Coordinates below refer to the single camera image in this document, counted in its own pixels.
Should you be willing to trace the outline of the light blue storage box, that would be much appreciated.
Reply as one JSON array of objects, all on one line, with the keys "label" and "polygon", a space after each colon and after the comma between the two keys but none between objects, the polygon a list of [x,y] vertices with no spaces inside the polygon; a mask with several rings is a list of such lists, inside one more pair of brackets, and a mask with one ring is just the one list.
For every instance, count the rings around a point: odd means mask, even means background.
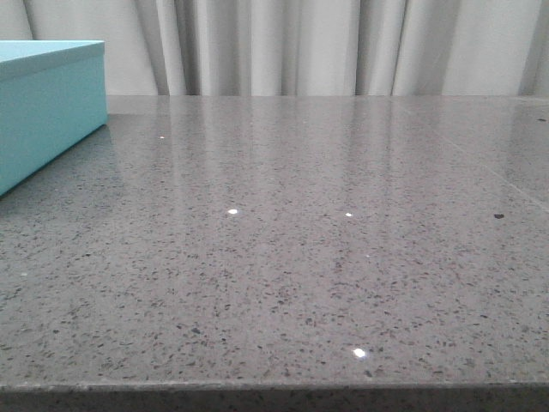
[{"label": "light blue storage box", "polygon": [[102,40],[1,43],[1,192],[108,119]]}]

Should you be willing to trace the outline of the white pleated curtain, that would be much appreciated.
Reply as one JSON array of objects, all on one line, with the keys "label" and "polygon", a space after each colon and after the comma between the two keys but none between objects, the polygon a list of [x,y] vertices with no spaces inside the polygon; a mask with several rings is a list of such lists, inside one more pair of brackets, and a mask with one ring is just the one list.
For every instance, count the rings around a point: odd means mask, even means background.
[{"label": "white pleated curtain", "polygon": [[545,1],[4,1],[1,37],[103,40],[111,95],[548,93]]}]

